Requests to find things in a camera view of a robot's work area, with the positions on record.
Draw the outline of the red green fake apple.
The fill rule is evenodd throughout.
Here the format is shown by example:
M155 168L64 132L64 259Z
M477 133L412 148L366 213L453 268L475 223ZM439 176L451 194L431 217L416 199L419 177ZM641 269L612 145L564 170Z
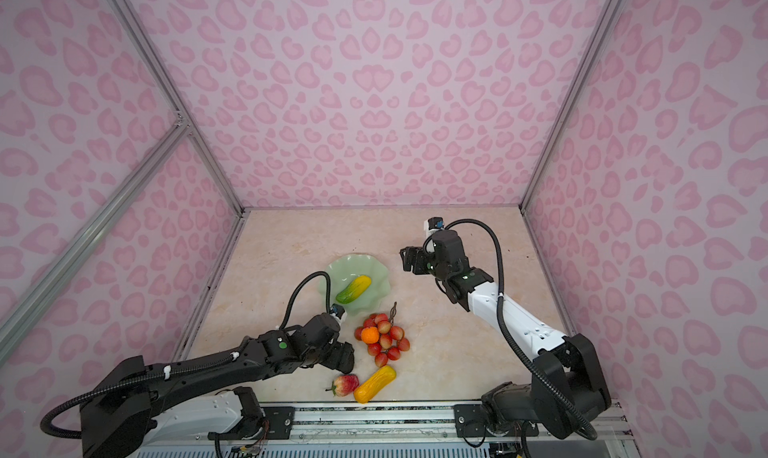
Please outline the red green fake apple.
M347 374L336 377L329 388L328 392L331 392L336 397L346 397L352 394L360 385L360 381L357 375Z

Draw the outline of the yellow orange fake mango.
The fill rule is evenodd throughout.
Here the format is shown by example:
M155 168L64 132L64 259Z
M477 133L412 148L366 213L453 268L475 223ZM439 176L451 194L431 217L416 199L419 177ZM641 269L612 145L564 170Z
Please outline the yellow orange fake mango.
M385 365L379 368L371 377L355 389L353 392L355 401L359 404L369 403L379 392L392 383L396 377L397 373L391 366Z

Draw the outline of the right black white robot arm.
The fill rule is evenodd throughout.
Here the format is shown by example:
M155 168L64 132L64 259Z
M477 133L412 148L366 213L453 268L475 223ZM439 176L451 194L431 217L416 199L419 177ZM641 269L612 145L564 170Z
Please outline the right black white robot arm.
M492 326L531 374L528 384L486 392L472 418L457 416L458 434L525 439L543 426L557 439L597 440L592 422L612 401L595 346L582 334L552 328L506 294L501 245L496 236L491 241L496 276L471 265L453 225L441 220L429 222L422 245L399 252L405 272L432 276L451 303Z

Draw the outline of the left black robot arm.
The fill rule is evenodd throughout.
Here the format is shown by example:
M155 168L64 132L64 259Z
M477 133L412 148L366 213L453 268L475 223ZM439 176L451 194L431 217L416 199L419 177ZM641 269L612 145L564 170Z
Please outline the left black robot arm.
M192 360L147 365L140 357L126 359L80 406L83 454L126 457L149 432L159 429L159 415L226 387L232 388L241 409L234 424L221 431L210 429L209 438L262 437L267 419L245 384L316 365L351 373L354 347L340 340L340 331L336 317L323 313L303 326L246 337L233 349Z

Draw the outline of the red fake grape bunch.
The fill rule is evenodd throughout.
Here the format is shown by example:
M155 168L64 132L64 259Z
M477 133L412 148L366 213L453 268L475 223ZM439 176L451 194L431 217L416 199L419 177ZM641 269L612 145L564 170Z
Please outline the red fake grape bunch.
M387 312L369 314L354 330L354 338L365 346L377 368L400 360L402 354L411 348L405 329L396 322L397 314L398 304L394 303ZM366 327L378 328L380 340L377 344L367 345L361 341L360 333Z

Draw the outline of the yellow green fake mango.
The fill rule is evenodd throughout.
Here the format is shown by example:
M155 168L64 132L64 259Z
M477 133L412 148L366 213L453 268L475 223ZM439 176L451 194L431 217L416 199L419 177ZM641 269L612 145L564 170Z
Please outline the yellow green fake mango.
M357 276L336 295L335 301L341 305L352 303L359 299L371 284L372 279L369 276Z

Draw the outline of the small orange fake fruit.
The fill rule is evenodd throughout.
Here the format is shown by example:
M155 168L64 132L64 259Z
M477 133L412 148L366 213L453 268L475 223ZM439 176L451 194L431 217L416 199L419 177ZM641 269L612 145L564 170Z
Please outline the small orange fake fruit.
M360 339L367 345L377 344L380 340L380 332L377 327L363 328L360 333Z

